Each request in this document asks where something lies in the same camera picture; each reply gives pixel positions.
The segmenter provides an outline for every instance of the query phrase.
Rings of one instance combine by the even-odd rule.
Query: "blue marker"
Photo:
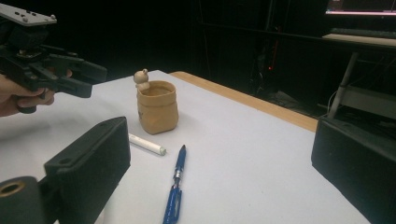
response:
[[[175,184],[172,186],[171,191],[169,192],[168,203],[166,204],[165,215],[163,216],[163,224],[175,224],[178,220],[181,203],[180,182],[184,169],[184,160],[186,160],[186,153],[186,146],[183,145],[183,147],[178,152],[174,174]]]

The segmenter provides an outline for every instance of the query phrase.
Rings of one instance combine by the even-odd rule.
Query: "white table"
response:
[[[32,115],[0,118],[0,182],[45,176],[43,164],[95,124],[125,116],[128,129],[166,147],[131,145],[131,167],[104,210],[105,223],[162,223],[177,153],[187,147],[179,222],[369,223],[311,165],[315,133],[161,71],[177,88],[179,122],[150,135],[140,126],[132,77],[93,87],[92,97],[58,93]]]

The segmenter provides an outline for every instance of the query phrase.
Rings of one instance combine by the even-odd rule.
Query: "burlap pouch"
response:
[[[175,86],[166,81],[150,81],[149,89],[137,90],[137,110],[147,133],[173,130],[178,122]]]

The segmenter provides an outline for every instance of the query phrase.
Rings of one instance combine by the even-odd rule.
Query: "monitor screen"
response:
[[[396,17],[396,0],[329,0],[326,14]]]

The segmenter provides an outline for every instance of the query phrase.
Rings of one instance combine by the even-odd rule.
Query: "pen clip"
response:
[[[178,215],[180,214],[181,193],[182,193],[182,190],[179,191],[177,194],[177,207],[176,207],[176,211],[175,211],[175,222],[177,222]]]

